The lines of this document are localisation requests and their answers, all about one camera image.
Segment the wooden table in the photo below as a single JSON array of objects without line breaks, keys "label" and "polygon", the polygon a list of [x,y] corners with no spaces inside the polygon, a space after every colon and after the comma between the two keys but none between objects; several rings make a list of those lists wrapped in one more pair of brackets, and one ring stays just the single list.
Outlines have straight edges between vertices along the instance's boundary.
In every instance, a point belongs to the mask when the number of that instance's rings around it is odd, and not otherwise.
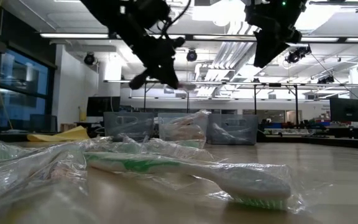
[{"label": "wooden table", "polygon": [[227,162],[288,164],[306,169],[311,182],[321,179],[330,181],[331,186],[320,195],[311,195],[312,200],[306,201],[311,203],[307,212],[292,214],[208,198],[200,192],[219,189],[205,180],[173,190],[151,180],[129,179],[90,168],[89,199],[101,223],[358,223],[358,149],[295,143],[206,148],[228,158]]}]

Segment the computer monitor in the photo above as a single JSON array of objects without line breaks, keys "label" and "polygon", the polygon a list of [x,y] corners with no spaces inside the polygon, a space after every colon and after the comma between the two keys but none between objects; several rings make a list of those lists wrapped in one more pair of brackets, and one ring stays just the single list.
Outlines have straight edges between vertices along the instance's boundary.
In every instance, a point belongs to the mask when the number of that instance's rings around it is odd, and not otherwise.
[{"label": "computer monitor", "polygon": [[118,112],[121,97],[93,96],[88,98],[87,116],[103,116],[104,112]]},{"label": "computer monitor", "polygon": [[331,121],[358,122],[358,100],[330,98]]}]

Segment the wall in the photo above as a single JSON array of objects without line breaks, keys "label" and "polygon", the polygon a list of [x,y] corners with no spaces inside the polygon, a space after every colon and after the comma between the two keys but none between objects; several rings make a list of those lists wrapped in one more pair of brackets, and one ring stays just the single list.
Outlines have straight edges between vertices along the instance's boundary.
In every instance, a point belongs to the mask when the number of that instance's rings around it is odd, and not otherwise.
[{"label": "wall", "polygon": [[86,111],[88,97],[98,93],[99,75],[70,55],[63,45],[57,46],[56,64],[52,114],[58,116],[60,127],[61,123],[79,122],[78,107]]},{"label": "wall", "polygon": [[[160,92],[159,89],[151,89],[147,92],[147,96],[157,96]],[[132,96],[143,96],[143,90],[132,91]],[[135,108],[143,108],[143,99],[129,99],[131,90],[129,88],[121,89],[121,105],[133,106]],[[175,97],[173,94],[165,94],[164,97]],[[147,99],[146,108],[186,108],[186,100],[155,100]],[[254,101],[244,100],[231,100],[231,101],[216,101],[216,100],[204,100],[204,101],[190,101],[190,108],[194,109],[222,109],[222,110],[253,110]],[[302,110],[302,119],[316,118],[322,113],[326,113],[329,109],[328,101],[307,101],[299,102],[299,110]],[[295,101],[258,101],[258,110],[295,110]]]}]

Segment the toothbrush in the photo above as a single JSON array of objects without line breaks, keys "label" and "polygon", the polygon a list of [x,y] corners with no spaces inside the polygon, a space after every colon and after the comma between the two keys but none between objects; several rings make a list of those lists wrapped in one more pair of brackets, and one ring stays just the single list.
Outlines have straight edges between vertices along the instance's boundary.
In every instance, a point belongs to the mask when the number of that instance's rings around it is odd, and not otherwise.
[{"label": "toothbrush", "polygon": [[147,154],[87,152],[91,167],[110,172],[142,174],[179,173],[215,182],[235,201],[255,207],[285,209],[291,188],[282,179],[259,171],[255,164],[191,163],[183,159]]}]

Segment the clear plastic bin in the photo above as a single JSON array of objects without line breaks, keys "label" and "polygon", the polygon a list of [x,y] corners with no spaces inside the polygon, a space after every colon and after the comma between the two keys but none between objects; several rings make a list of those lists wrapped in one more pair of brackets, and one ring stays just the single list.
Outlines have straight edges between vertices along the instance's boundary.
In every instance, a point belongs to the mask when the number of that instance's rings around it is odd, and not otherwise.
[{"label": "clear plastic bin", "polygon": [[113,136],[114,141],[121,141],[123,135],[143,141],[153,134],[153,113],[104,112],[103,116],[105,135]]},{"label": "clear plastic bin", "polygon": [[210,144],[256,144],[257,115],[211,114],[207,142]]},{"label": "clear plastic bin", "polygon": [[209,112],[159,113],[158,130],[164,141],[206,139]]}]

